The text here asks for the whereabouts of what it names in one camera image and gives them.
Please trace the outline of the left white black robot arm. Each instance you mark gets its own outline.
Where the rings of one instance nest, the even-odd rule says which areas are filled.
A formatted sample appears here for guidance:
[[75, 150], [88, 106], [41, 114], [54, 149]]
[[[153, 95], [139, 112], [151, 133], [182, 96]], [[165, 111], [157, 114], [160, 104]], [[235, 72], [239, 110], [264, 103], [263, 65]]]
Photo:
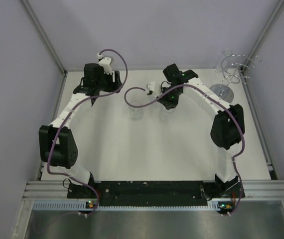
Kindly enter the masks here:
[[38, 131], [40, 159], [47, 164], [47, 172], [69, 177], [79, 184], [79, 193], [87, 198], [94, 195], [96, 186], [90, 182], [91, 173], [80, 163], [72, 130], [101, 97], [101, 92], [111, 95], [120, 91], [120, 73], [110, 69], [98, 63], [85, 64], [84, 76], [73, 90], [67, 106], [54, 121], [42, 125]]

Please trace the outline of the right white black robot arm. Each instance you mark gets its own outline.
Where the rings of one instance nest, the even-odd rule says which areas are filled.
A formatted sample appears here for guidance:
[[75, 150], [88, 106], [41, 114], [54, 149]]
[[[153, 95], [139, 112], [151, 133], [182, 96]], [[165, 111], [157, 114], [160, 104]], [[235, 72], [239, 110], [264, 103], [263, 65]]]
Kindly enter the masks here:
[[176, 64], [163, 70], [168, 87], [159, 86], [157, 97], [163, 107], [170, 111], [179, 103], [179, 96], [193, 99], [213, 120], [210, 137], [218, 148], [218, 166], [215, 173], [215, 191], [221, 197], [233, 192], [239, 176], [234, 169], [236, 146], [245, 133], [244, 110], [240, 104], [232, 105], [214, 94], [192, 70], [180, 71]]

